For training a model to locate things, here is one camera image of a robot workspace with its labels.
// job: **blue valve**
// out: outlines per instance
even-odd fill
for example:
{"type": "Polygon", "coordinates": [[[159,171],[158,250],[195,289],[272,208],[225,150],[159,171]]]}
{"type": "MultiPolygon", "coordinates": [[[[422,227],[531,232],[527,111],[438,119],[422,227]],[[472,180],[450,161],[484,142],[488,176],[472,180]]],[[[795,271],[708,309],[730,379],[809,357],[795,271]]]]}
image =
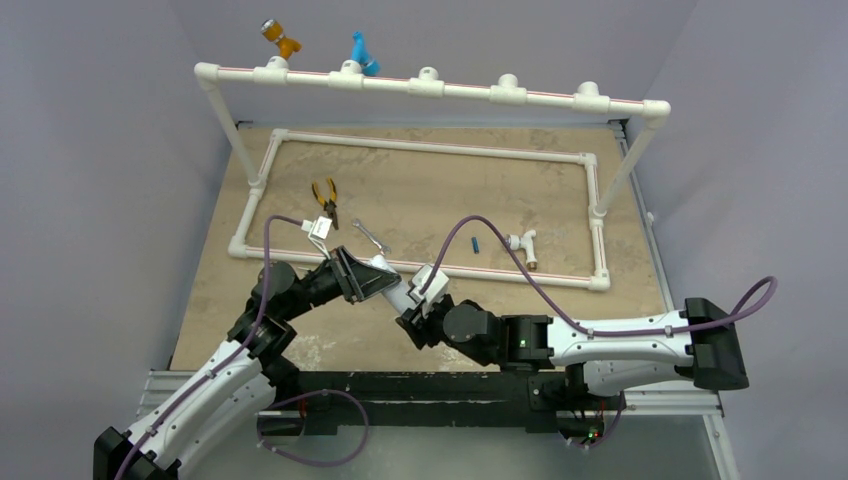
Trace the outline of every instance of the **blue valve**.
{"type": "Polygon", "coordinates": [[[380,72],[380,64],[365,48],[362,32],[353,32],[353,51],[350,52],[350,59],[362,65],[362,73],[366,77],[374,77],[380,72]]]}

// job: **orange valve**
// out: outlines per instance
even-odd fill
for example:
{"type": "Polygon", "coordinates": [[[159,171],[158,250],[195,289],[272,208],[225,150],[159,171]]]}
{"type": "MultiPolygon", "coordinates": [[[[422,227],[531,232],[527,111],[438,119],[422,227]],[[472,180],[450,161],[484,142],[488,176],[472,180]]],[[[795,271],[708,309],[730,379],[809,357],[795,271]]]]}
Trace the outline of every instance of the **orange valve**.
{"type": "Polygon", "coordinates": [[[300,51],[300,42],[287,37],[286,34],[283,33],[283,26],[280,25],[280,22],[273,18],[265,20],[265,23],[262,24],[262,28],[260,28],[259,31],[262,32],[262,36],[268,39],[269,42],[280,48],[280,56],[286,60],[288,60],[294,52],[300,51]]]}

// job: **pliers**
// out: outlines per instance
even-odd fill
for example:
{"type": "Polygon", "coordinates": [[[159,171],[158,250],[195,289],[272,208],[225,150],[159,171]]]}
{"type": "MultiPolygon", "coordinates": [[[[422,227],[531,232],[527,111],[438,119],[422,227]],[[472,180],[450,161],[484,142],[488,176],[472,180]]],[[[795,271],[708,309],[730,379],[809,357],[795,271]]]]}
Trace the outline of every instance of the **pliers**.
{"type": "Polygon", "coordinates": [[[315,200],[318,200],[318,203],[320,203],[321,206],[324,207],[324,211],[327,212],[327,216],[333,221],[333,228],[338,230],[339,215],[336,213],[336,184],[333,183],[333,179],[330,177],[327,177],[327,183],[330,184],[329,200],[321,196],[321,192],[318,190],[318,182],[312,182],[312,194],[315,195],[315,200]]]}

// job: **wrench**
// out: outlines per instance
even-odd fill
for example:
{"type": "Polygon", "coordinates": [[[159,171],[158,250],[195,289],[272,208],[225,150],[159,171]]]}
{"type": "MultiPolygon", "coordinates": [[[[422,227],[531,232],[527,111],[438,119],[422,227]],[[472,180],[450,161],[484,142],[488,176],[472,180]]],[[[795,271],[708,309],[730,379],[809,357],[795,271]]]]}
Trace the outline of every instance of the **wrench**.
{"type": "Polygon", "coordinates": [[[351,222],[351,223],[353,223],[354,227],[361,230],[362,233],[364,233],[365,236],[368,237],[368,240],[371,240],[371,243],[373,243],[374,245],[377,245],[377,248],[380,249],[381,254],[388,255],[388,254],[392,253],[392,249],[389,248],[389,246],[386,245],[385,243],[382,243],[379,240],[377,240],[377,237],[375,237],[373,233],[369,232],[368,229],[365,228],[365,225],[363,225],[362,222],[358,218],[354,218],[353,222],[351,222]]]}

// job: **beige wooden board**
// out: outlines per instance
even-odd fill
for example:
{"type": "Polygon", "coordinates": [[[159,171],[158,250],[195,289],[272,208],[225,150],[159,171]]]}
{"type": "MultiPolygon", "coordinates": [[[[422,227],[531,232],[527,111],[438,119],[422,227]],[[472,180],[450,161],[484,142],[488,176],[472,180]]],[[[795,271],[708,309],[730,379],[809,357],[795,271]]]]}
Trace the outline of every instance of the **beige wooden board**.
{"type": "MultiPolygon", "coordinates": [[[[607,129],[311,129],[382,138],[492,147],[592,152],[598,156],[601,191],[611,182],[621,155],[607,129]]],[[[258,166],[270,129],[242,131],[258,166]]],[[[592,244],[588,229],[586,175],[582,166],[461,155],[405,152],[284,142],[247,237],[262,246],[264,219],[273,213],[314,219],[321,207],[312,196],[318,180],[338,188],[340,230],[331,231],[328,248],[345,245],[370,257],[376,247],[350,224],[358,217],[392,247],[390,258],[433,261],[456,222],[481,214],[507,234],[538,232],[539,272],[588,276],[592,244]]],[[[243,312],[261,260],[236,259],[227,244],[247,199],[241,165],[230,158],[204,245],[188,310],[171,368],[196,369],[243,312]]],[[[570,315],[583,319],[624,318],[661,312],[663,303],[633,195],[624,190],[606,216],[606,254],[612,288],[607,292],[547,287],[570,315]]],[[[315,252],[304,232],[278,222],[273,248],[315,252]]],[[[480,223],[467,224],[448,251],[456,265],[514,269],[497,239],[480,223]],[[476,236],[480,253],[471,248],[476,236]]],[[[454,278],[455,301],[473,299],[495,314],[552,314],[528,285],[454,278]]],[[[337,299],[297,319],[298,337],[285,355],[303,370],[479,370],[457,352],[439,346],[418,351],[395,322],[381,297],[352,306],[337,299]]]]}

